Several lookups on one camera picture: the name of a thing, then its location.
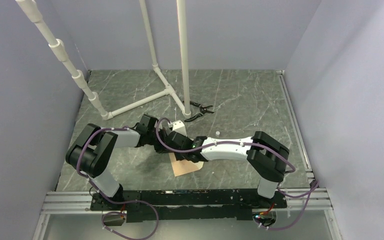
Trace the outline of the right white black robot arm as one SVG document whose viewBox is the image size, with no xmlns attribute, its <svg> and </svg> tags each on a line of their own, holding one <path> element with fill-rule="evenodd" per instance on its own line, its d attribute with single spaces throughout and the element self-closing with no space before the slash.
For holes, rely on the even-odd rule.
<svg viewBox="0 0 384 240">
<path fill-rule="evenodd" d="M 172 131 L 165 138 L 158 139 L 167 150 L 175 153 L 181 160 L 193 163 L 215 160 L 247 161 L 259 174 L 257 194 L 271 199 L 278 185 L 287 173 L 290 150 L 263 131 L 256 131 L 254 136 L 239 139 L 216 139 L 198 136 L 190 139 Z"/>
</svg>

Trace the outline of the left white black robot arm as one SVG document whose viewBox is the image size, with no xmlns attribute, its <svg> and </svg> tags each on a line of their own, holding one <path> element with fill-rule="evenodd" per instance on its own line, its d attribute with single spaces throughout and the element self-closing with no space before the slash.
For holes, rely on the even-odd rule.
<svg viewBox="0 0 384 240">
<path fill-rule="evenodd" d="M 165 128 L 157 128 L 157 119 L 143 115 L 134 127 L 103 128 L 87 124 L 68 149 L 65 161 L 111 203 L 123 202 L 123 186 L 115 180 L 108 164 L 115 148 L 154 147 L 157 153 L 167 153 L 157 137 L 167 136 Z"/>
</svg>

